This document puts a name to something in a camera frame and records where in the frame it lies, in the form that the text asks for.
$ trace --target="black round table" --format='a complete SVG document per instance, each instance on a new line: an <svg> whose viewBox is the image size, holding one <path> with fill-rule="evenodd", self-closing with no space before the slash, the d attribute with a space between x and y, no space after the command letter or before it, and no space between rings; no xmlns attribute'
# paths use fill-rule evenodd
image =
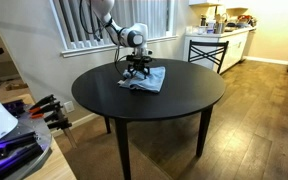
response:
<svg viewBox="0 0 288 180"><path fill-rule="evenodd" d="M120 72L128 62L117 64ZM121 88L123 77L114 63L83 73L72 85L75 100L86 109L113 118L125 179L131 178L127 123L160 121L201 112L196 155L203 152L213 105L222 97L225 84L220 75L203 66L180 60L155 59L150 67L164 66L165 78L159 93Z"/></svg>

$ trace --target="blue cloth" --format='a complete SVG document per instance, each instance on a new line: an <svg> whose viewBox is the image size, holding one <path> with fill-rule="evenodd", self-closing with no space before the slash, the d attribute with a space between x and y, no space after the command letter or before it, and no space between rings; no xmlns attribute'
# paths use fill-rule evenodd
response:
<svg viewBox="0 0 288 180"><path fill-rule="evenodd" d="M159 93L165 77L165 67L150 68L150 74L144 77L141 72L133 72L131 74L125 70L123 76L127 78L124 82L119 83L120 87L129 89L147 90L154 93Z"/></svg>

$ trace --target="wooden floor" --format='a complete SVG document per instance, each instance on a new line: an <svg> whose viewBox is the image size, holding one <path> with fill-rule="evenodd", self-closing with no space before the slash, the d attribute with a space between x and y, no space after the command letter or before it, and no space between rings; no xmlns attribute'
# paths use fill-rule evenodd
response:
<svg viewBox="0 0 288 180"><path fill-rule="evenodd" d="M173 179L288 179L286 69L245 61L222 75L226 92L214 106L199 159L199 114L129 123L129 140Z"/></svg>

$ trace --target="white wall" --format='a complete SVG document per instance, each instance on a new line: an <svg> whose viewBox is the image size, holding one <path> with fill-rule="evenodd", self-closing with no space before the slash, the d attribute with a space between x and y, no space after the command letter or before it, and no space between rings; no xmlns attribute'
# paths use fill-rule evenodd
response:
<svg viewBox="0 0 288 180"><path fill-rule="evenodd" d="M184 30L195 15L188 0L177 7L177 40L149 44L154 57L181 59ZM0 0L0 35L36 100L54 94L73 100L71 86L82 73L113 61L115 51L62 58L63 44L49 0Z"/></svg>

